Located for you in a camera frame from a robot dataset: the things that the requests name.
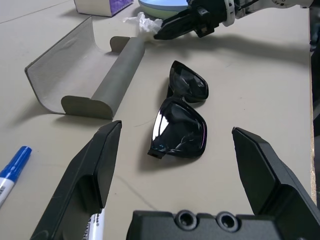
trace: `crumpled paper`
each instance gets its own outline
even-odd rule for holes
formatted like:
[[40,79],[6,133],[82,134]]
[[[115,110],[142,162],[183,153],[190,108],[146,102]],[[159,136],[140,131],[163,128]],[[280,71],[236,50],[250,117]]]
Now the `crumpled paper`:
[[126,17],[123,20],[125,23],[132,23],[136,25],[137,37],[142,38],[145,42],[154,41],[156,35],[161,29],[162,19],[151,20],[146,18],[143,12],[139,12],[137,16]]

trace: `robotic claw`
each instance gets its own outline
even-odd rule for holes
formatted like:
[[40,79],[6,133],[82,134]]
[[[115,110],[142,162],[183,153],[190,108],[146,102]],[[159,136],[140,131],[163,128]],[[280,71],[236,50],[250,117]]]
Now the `robotic claw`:
[[235,19],[267,8],[320,7],[320,0],[187,0],[187,3],[186,10],[163,21],[155,39],[171,40],[191,31],[202,38],[213,33],[221,23],[228,27]]

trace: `gray plastic holder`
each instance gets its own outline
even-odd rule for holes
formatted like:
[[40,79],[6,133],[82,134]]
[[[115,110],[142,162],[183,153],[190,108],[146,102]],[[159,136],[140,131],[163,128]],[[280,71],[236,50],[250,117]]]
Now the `gray plastic holder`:
[[95,42],[88,17],[25,68],[36,98],[50,112],[113,119],[145,53],[137,37],[115,36],[111,52]]

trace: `sunglasses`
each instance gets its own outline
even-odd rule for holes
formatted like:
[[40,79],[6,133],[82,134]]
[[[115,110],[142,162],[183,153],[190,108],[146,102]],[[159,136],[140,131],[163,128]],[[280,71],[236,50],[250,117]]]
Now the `sunglasses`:
[[187,103],[199,103],[209,96],[207,82],[181,62],[170,69],[167,96],[156,116],[148,154],[180,158],[201,156],[207,143],[205,120]]

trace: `beige table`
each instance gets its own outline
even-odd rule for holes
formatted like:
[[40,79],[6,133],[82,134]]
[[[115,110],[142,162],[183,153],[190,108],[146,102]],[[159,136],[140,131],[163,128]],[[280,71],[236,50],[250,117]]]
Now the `beige table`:
[[[70,160],[108,123],[50,114],[39,105],[25,66],[87,16],[77,14],[73,1],[53,1],[58,5],[40,11],[36,0],[20,1],[19,7],[25,2],[34,10],[13,10],[0,23],[0,169],[20,146],[33,149],[0,209],[1,239],[6,240],[29,239]],[[98,46],[107,52],[112,36],[134,36],[135,28],[122,19],[135,16],[137,8],[135,3],[113,18],[94,17]],[[207,148],[189,164],[147,155],[174,60],[209,84],[208,100],[196,109],[207,123]],[[104,238],[124,240],[134,210],[252,213],[238,175],[233,126],[269,141],[311,194],[310,113],[307,9],[267,9],[203,39],[191,34],[148,45],[115,116],[123,128]]]

